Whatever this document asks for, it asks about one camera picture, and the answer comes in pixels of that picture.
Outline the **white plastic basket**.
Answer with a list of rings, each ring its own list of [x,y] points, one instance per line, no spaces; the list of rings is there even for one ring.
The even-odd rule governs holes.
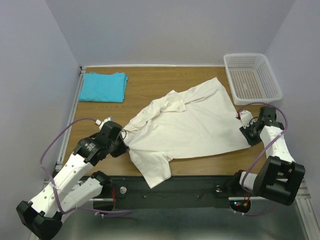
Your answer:
[[[267,57],[261,53],[232,53],[223,57],[225,72],[233,102],[237,106],[249,103],[271,103],[283,98],[283,93]]]

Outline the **white t shirt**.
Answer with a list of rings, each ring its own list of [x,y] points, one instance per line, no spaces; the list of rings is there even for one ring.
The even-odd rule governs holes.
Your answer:
[[[151,101],[124,127],[129,157],[154,188],[172,175],[170,161],[249,147],[242,123],[217,78]]]

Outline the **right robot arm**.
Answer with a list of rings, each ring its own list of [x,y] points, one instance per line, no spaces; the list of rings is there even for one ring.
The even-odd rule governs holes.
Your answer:
[[[290,206],[304,178],[305,167],[291,156],[284,137],[287,125],[277,120],[277,112],[278,109],[267,105],[259,109],[256,118],[246,110],[237,113],[236,118],[242,124],[240,132],[251,147],[263,143],[262,154],[266,156],[266,161],[257,174],[249,170],[236,172],[230,189],[235,195],[249,191]]]

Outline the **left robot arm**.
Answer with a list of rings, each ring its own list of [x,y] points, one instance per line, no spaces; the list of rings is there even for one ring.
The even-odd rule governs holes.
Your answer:
[[[49,177],[48,185],[31,200],[23,200],[16,207],[22,224],[40,240],[53,239],[65,219],[73,211],[83,209],[90,199],[116,196],[112,179],[101,171],[94,172],[81,186],[75,187],[107,155],[116,158],[128,151],[120,124],[110,118],[96,120],[95,124],[99,131],[78,142],[66,164],[56,176]]]

